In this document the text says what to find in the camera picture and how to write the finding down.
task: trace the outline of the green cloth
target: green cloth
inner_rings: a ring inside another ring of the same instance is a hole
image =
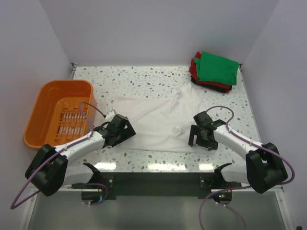
[[[203,52],[200,59],[195,58],[194,62],[198,80],[236,85],[238,62],[207,52]]]

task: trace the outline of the stack of folded cloth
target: stack of folded cloth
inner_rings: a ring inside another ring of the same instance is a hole
[[[197,52],[191,61],[191,82],[194,84],[229,93],[236,85],[239,63],[207,52]]]

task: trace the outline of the gray floor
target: gray floor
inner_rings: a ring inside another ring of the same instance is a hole
[[[120,196],[101,205],[81,203],[81,192],[39,195],[30,230],[200,230],[196,197]],[[236,192],[230,206],[246,220],[249,230],[284,230],[274,192]],[[209,200],[203,207],[206,230],[243,230],[232,211]]]

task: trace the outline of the table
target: table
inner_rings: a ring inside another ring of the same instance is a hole
[[[112,103],[117,95],[172,97],[182,86],[190,83],[190,73],[188,66],[93,66],[77,67],[74,79],[87,80],[93,85],[97,107],[107,113],[113,109]],[[237,73],[237,85],[229,94],[192,85],[208,108],[225,105],[234,110],[235,118],[230,123],[234,130],[255,141],[260,140],[240,71]],[[226,121],[230,117],[225,109],[211,110],[209,115],[213,120]],[[97,114],[94,125],[101,123],[102,118]],[[222,144],[215,151],[204,149],[203,154],[106,148],[87,154],[73,165],[84,162],[95,165],[102,172],[212,172],[228,162],[245,165],[239,155]]]

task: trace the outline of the folded cloth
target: folded cloth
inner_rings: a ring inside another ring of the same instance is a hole
[[[236,85],[236,74],[239,68],[238,62],[207,52],[203,52],[201,58],[195,58],[194,61],[200,81]]]
[[[215,91],[218,91],[218,92],[223,92],[223,93],[229,93],[230,92],[230,90],[220,88],[220,87],[217,87],[217,86],[214,86],[214,85],[207,85],[207,84],[203,84],[203,83],[198,83],[197,80],[195,80],[192,76],[191,76],[191,82],[193,82],[196,85],[199,85],[199,86],[211,89],[211,90],[215,90]]]
[[[201,58],[201,53],[197,52],[195,55],[195,58]],[[194,80],[191,80],[194,84],[201,85],[203,87],[206,87],[208,89],[213,89],[219,92],[229,93],[229,91],[232,89],[231,85],[225,85],[217,82],[211,82],[211,81],[200,81],[197,77],[197,71],[196,71],[196,65],[194,62],[194,59],[191,60],[191,66],[189,68],[189,71],[191,73],[191,76]]]
[[[136,132],[118,148],[204,153],[204,148],[188,145],[190,127],[195,124],[193,116],[207,109],[190,83],[169,99],[118,96],[113,104],[117,113],[129,119]]]

